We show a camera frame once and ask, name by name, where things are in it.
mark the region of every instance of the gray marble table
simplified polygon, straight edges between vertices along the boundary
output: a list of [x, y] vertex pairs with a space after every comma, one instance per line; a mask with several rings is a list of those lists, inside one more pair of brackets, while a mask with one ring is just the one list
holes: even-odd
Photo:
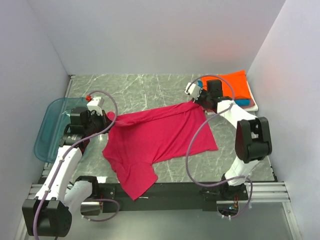
[[[134, 113], [190, 100], [185, 93], [188, 82], [197, 74], [103, 74], [74, 75], [68, 93], [70, 98], [84, 97], [92, 90], [110, 93], [118, 105], [119, 114]], [[114, 111], [112, 102], [105, 96], [103, 109]], [[206, 151], [189, 158], [190, 172], [201, 182], [219, 181], [233, 163], [235, 153], [235, 128], [224, 118], [218, 116], [210, 123], [218, 151]], [[118, 183], [116, 174], [109, 162], [103, 157], [102, 150], [108, 135], [100, 135], [91, 140], [84, 156], [72, 176], [74, 181], [80, 175], [107, 177], [108, 183]], [[185, 158], [177, 157], [153, 165], [158, 183], [190, 182]], [[273, 169], [269, 158], [262, 160], [252, 171], [253, 181], [274, 181]]]

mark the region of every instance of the white wall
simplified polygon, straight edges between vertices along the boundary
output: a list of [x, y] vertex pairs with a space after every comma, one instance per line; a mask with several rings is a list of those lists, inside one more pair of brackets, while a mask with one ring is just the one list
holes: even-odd
[[286, 0], [247, 74], [303, 237], [319, 239], [320, 1]]
[[285, 0], [29, 0], [69, 74], [248, 70]]
[[42, 172], [33, 147], [48, 104], [68, 75], [27, 0], [0, 1], [0, 238], [12, 240]]

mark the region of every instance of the translucent blue bin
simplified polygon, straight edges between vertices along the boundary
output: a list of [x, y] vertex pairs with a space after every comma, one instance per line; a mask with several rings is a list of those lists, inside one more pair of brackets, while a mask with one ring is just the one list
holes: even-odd
[[59, 148], [60, 138], [70, 123], [70, 112], [75, 107], [86, 107], [87, 101], [81, 98], [59, 98], [46, 109], [38, 136], [34, 145], [35, 156], [46, 163], [54, 163]]

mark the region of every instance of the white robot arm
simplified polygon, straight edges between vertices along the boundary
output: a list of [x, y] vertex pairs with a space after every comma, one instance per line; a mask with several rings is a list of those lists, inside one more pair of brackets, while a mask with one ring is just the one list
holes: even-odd
[[70, 124], [65, 128], [60, 139], [58, 154], [52, 169], [34, 199], [26, 199], [22, 206], [22, 212], [28, 234], [33, 236], [33, 222], [39, 203], [46, 196], [48, 185], [54, 179], [49, 190], [37, 221], [37, 232], [39, 236], [64, 237], [70, 230], [72, 215], [79, 209], [79, 206], [89, 197], [99, 197], [99, 184], [96, 176], [80, 176], [74, 183], [71, 190], [67, 186], [72, 174], [80, 161], [90, 140], [85, 140], [72, 148], [59, 171], [63, 155], [71, 145], [92, 134], [99, 133], [106, 129], [111, 120], [107, 118], [102, 110], [103, 99], [94, 97], [89, 101], [87, 107], [75, 107], [70, 113]]
[[[269, 123], [265, 117], [256, 117], [239, 107], [229, 97], [223, 97], [221, 82], [220, 84], [219, 82], [220, 80], [213, 80], [212, 85], [208, 82], [208, 90], [204, 90], [194, 83], [188, 83], [185, 93], [192, 96], [195, 103], [205, 109], [210, 108], [217, 113], [228, 109], [233, 104], [221, 116], [236, 128], [236, 157], [222, 179], [239, 176], [247, 177], [259, 161], [272, 152]], [[228, 181], [228, 185], [239, 186], [245, 180], [245, 178], [233, 179]]]

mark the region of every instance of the red t-shirt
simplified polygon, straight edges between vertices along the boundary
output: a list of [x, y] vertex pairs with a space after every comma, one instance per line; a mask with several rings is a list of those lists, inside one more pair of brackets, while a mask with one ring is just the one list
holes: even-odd
[[[115, 114], [107, 116], [114, 119]], [[102, 151], [124, 191], [140, 197], [158, 179], [152, 164], [185, 156], [190, 141], [206, 120], [201, 106], [190, 102], [120, 115]], [[208, 124], [195, 139], [190, 154], [216, 151]]]

